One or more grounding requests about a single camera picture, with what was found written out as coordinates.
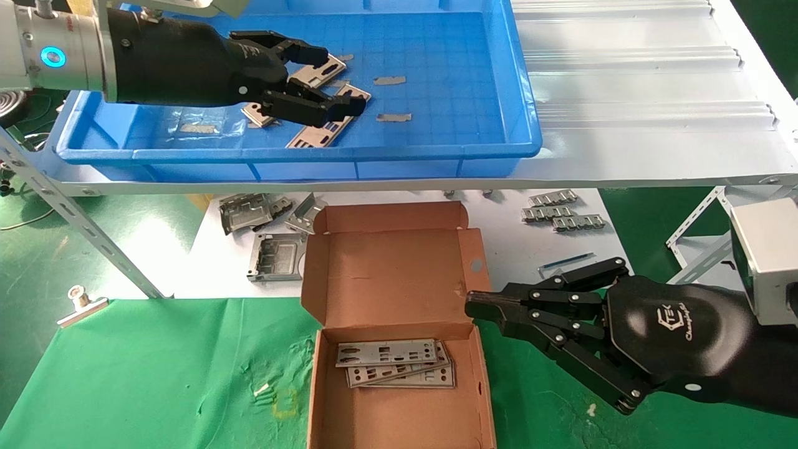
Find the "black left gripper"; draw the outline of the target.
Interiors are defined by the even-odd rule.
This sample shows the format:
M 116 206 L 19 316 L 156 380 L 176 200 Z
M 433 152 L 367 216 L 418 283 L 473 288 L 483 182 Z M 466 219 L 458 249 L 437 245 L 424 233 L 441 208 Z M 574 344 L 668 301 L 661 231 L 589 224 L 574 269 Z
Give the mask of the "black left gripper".
M 116 74 L 116 91 L 106 95 L 111 102 L 210 107 L 256 102 L 262 94 L 265 115 L 315 128 L 367 108 L 367 99 L 354 93 L 328 95 L 287 80 L 287 62 L 318 68 L 330 57 L 327 48 L 301 39 L 274 31 L 224 37 L 207 23 L 148 22 L 122 9 L 108 10 L 108 30 Z

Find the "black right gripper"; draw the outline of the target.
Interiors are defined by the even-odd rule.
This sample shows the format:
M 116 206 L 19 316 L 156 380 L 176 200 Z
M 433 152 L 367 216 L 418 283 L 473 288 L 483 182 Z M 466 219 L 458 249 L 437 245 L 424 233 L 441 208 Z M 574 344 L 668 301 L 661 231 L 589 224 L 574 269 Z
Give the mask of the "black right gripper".
M 624 415 L 656 390 L 796 416 L 795 325 L 760 324 L 743 292 L 629 275 L 626 259 L 604 259 L 536 284 L 471 291 L 465 312 L 530 343 Z M 598 290 L 609 285 L 606 324 Z

